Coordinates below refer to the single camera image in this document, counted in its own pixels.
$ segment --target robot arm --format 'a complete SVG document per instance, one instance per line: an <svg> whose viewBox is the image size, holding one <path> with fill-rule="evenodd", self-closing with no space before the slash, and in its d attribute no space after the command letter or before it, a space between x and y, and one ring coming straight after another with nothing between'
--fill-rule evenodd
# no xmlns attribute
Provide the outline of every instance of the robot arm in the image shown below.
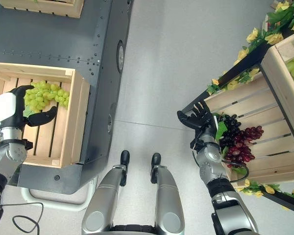
<svg viewBox="0 0 294 235"><path fill-rule="evenodd" d="M50 122L57 113L52 107L47 112L23 117L24 96L33 86L20 86L0 95L0 199L5 185L27 156L27 150L33 148L32 142L22 139L25 125L38 126ZM0 206L0 219L3 209Z"/></svg>
<svg viewBox="0 0 294 235"><path fill-rule="evenodd" d="M191 148L197 150L194 157L199 166L200 178L207 186L215 212L211 217L217 235L258 234L255 220L231 185L223 168L220 147L215 141L216 118L206 103L197 104L190 117L177 112L179 120L195 129L196 136Z"/></svg>

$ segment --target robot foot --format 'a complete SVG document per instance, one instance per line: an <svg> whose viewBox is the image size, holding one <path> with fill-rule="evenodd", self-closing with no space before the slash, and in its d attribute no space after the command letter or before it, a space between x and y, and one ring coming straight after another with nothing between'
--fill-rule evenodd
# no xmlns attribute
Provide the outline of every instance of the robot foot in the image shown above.
<svg viewBox="0 0 294 235"><path fill-rule="evenodd" d="M129 164L129 152L127 150L123 150L123 152L121 153L120 164L126 166L126 171L123 173L120 183L120 186L124 187L126 185L126 177Z"/></svg>
<svg viewBox="0 0 294 235"><path fill-rule="evenodd" d="M160 165L161 163L161 155L160 153L155 153L152 156L151 159L151 172L150 172L150 181L152 184L156 184L157 183L157 178L156 178L156 171L154 170L155 165Z"/></svg>

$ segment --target dark gray metal cart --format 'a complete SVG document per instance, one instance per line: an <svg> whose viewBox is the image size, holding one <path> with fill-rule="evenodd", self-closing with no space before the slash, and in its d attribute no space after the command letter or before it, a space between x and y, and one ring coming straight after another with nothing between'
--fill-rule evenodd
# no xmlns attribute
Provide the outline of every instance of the dark gray metal cart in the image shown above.
<svg viewBox="0 0 294 235"><path fill-rule="evenodd" d="M22 165L13 185L71 194L105 167L132 4L85 0L80 19L0 5L0 62L77 69L91 84L80 162L62 169Z"/></svg>

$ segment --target flower garland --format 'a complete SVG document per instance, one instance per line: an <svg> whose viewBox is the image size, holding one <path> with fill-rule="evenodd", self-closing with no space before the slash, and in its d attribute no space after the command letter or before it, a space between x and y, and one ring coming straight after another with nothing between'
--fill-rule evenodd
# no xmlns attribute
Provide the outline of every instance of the flower garland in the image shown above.
<svg viewBox="0 0 294 235"><path fill-rule="evenodd" d="M255 50L263 42L267 42L270 45L274 45L283 40L283 36L280 32L282 26L287 24L290 20L289 28L294 31L294 2L290 4L287 0L282 3L279 2L275 12L268 13L268 31L260 31L254 28L253 31L247 36L246 41L249 43L248 47L243 46L243 49L239 51L238 58L234 62L234 65L243 60L248 54ZM224 88L225 90L233 90L237 88L239 84L249 83L253 81L254 75L259 71L257 66L249 68L243 71L239 76L235 77ZM207 92L209 95L215 94L221 90L219 82L216 79L212 79L212 84L208 85Z"/></svg>
<svg viewBox="0 0 294 235"><path fill-rule="evenodd" d="M262 184L257 183L254 180L246 179L245 180L245 187L238 188L237 190L239 192L243 192L247 195L255 195L257 198L260 198L262 195L264 195L262 193L263 190L265 190L267 193L270 193L270 194L275 194L276 191L282 192L282 190L279 187L280 187L280 185L275 185L275 184L262 185ZM294 189L293 189L292 193L289 193L289 192L282 192L282 193L294 198ZM282 206L282 208L287 211L289 210L289 208L284 207L284 206Z"/></svg>

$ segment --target dark purple grapes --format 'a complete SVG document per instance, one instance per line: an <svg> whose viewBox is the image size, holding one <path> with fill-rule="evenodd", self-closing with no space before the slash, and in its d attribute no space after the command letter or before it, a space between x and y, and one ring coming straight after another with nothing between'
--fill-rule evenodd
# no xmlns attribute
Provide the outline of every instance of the dark purple grapes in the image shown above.
<svg viewBox="0 0 294 235"><path fill-rule="evenodd" d="M262 126L248 127L240 130L241 122L236 120L237 115L225 115L222 120L227 127L227 131L223 133L223 139L220 139L220 147L223 150L226 146L229 148L225 159L242 165L246 165L249 161L255 159L249 146L253 145L252 140L259 139L264 130ZM228 167L239 167L237 165L228 164Z"/></svg>

